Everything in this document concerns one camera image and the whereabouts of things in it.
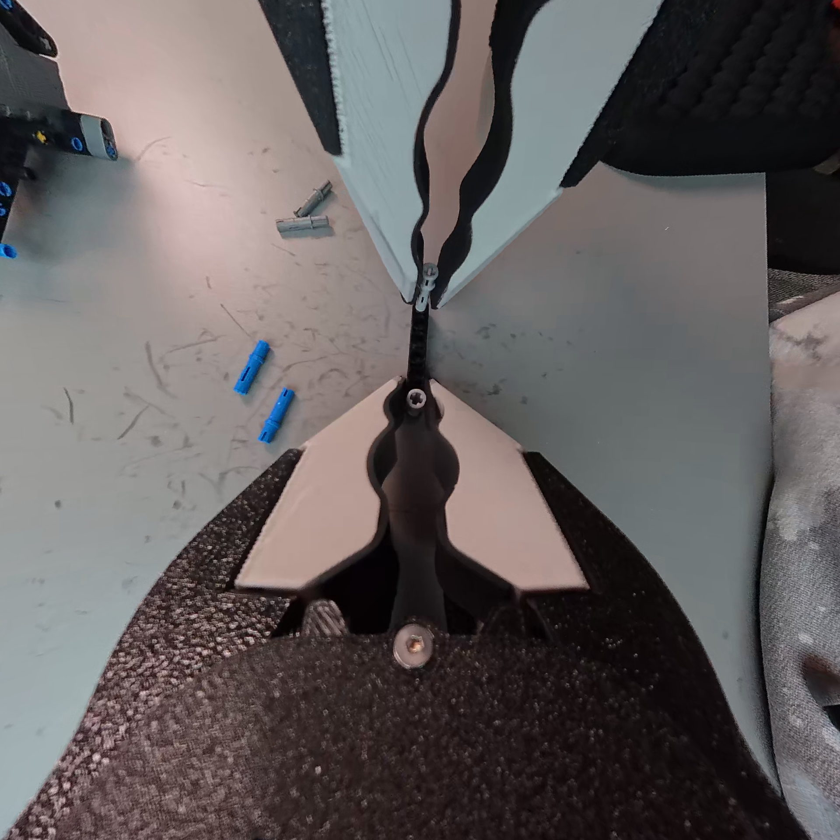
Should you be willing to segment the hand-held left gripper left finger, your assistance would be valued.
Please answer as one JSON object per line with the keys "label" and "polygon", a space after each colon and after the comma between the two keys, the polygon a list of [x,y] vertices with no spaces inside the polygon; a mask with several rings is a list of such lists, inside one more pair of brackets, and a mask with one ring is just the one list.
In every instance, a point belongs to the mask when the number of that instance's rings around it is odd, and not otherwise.
{"label": "hand-held left gripper left finger", "polygon": [[371,478],[371,449],[389,427],[385,402],[402,383],[402,377],[387,381],[303,445],[236,589],[301,593],[372,546],[382,500]]}

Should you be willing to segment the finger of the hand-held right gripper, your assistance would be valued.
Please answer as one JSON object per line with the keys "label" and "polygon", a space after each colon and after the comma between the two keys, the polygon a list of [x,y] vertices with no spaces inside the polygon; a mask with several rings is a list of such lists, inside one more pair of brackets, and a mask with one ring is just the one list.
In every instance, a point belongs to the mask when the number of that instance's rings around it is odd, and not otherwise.
{"label": "finger of the hand-held right gripper", "polygon": [[661,6],[499,2],[495,109],[460,186],[434,308],[449,302],[562,192],[561,182]]}
{"label": "finger of the hand-held right gripper", "polygon": [[324,1],[322,19],[343,183],[404,300],[417,283],[413,236],[427,189],[416,175],[417,131],[446,81],[459,2]]}

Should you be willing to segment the black brick beam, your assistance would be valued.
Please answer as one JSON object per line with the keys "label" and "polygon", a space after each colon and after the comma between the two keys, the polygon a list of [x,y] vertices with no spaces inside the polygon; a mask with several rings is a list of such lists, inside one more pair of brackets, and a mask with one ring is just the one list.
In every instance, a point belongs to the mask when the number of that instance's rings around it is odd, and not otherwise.
{"label": "black brick beam", "polygon": [[[403,415],[395,431],[395,465],[384,491],[399,563],[392,626],[416,618],[445,630],[445,595],[436,573],[438,514],[445,489],[438,477],[438,412],[427,373],[428,324],[427,311],[413,310],[406,383],[400,394]],[[413,388],[427,394],[418,416],[406,410],[406,394]]]}

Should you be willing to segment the person's leg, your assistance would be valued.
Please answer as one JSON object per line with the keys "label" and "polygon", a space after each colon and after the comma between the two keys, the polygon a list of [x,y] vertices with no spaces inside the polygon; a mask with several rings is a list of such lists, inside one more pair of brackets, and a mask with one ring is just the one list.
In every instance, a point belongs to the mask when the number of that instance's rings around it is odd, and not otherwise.
{"label": "person's leg", "polygon": [[784,797],[839,837],[838,292],[770,325],[773,488],[759,583],[763,674]]}

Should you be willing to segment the grey and black brick model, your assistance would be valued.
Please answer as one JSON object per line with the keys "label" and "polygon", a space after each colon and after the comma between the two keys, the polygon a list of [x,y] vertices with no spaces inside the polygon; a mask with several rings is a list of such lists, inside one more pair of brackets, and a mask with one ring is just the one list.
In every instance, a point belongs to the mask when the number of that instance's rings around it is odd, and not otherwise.
{"label": "grey and black brick model", "polygon": [[52,36],[19,1],[1,2],[1,257],[20,188],[37,183],[46,152],[115,162],[111,123],[70,108]]}

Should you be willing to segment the blue brick pin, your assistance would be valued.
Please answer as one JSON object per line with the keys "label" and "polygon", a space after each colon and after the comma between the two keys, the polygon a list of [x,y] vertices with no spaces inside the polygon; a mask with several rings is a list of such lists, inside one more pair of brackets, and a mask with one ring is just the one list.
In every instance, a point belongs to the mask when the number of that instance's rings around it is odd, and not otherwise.
{"label": "blue brick pin", "polygon": [[249,393],[261,367],[266,362],[269,352],[270,345],[267,341],[259,340],[256,343],[234,384],[234,391],[237,394],[244,396]]}
{"label": "blue brick pin", "polygon": [[295,397],[295,392],[284,387],[278,395],[268,417],[259,432],[258,441],[265,444],[272,443],[284,422],[288,409]]}

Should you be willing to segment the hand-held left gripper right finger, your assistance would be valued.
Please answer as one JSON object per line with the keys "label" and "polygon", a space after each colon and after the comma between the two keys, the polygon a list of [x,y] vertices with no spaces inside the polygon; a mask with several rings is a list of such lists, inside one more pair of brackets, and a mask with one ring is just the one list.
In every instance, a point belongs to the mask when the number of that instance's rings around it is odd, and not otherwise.
{"label": "hand-held left gripper right finger", "polygon": [[519,594],[587,590],[520,444],[437,381],[430,385],[443,413],[438,430],[458,461],[445,503],[453,548]]}

